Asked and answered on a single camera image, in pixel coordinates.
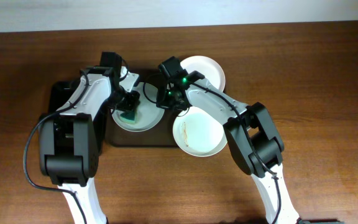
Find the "green sponge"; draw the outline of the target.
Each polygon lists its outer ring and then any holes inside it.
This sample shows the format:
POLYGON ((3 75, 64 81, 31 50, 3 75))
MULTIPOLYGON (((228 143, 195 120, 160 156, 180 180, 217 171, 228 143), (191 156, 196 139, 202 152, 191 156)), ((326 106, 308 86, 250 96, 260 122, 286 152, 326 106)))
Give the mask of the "green sponge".
POLYGON ((135 124, 137 122, 137 113, 136 111, 125 111, 119 115, 119 119, 123 123, 135 124))

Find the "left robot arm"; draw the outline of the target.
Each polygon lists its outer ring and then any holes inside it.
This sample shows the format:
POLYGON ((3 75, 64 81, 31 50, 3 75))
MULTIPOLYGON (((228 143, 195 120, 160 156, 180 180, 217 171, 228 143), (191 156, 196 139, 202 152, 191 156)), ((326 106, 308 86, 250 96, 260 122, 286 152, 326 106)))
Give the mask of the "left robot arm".
POLYGON ((115 52, 103 52, 98 65, 80 72, 76 90, 56 112, 44 116, 39 130, 40 170, 69 205, 75 223, 107 223, 96 193, 104 117, 115 111, 134 117, 138 75, 115 52))

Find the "white plate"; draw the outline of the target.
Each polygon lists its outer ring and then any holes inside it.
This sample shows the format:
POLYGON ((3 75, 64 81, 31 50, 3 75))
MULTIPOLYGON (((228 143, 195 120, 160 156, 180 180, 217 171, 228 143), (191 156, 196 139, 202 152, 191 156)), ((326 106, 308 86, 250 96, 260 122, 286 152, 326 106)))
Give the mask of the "white plate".
POLYGON ((140 103, 135 109, 137 113, 137 122, 135 124, 123 123, 119 119, 119 115, 123 111, 118 110, 112 114, 112 118, 119 127, 126 131, 142 132, 151 129, 162 119, 164 114, 163 109, 156 107, 155 103, 150 101, 156 100, 157 88, 149 83, 144 84, 143 82, 140 82, 132 90, 140 93, 140 103))
POLYGON ((180 65, 188 73, 195 70, 200 72, 215 88, 224 91, 226 77, 223 69, 215 60, 206 56, 195 55, 182 60, 180 65))
POLYGON ((196 157, 213 156, 227 144, 223 126, 208 113, 194 106, 175 118, 172 134, 182 151, 196 157))

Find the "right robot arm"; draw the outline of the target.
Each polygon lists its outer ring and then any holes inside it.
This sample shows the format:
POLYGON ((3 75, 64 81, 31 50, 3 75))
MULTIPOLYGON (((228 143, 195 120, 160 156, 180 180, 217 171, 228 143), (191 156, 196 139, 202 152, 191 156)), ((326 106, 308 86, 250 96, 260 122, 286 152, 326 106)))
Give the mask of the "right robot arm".
POLYGON ((185 110, 195 106, 214 118, 223 126, 234 162, 255 182, 267 222, 301 223, 283 177, 284 143, 267 108, 231 98, 199 71, 185 70, 176 57, 166 59, 158 69, 164 86, 158 90, 157 107, 185 110))

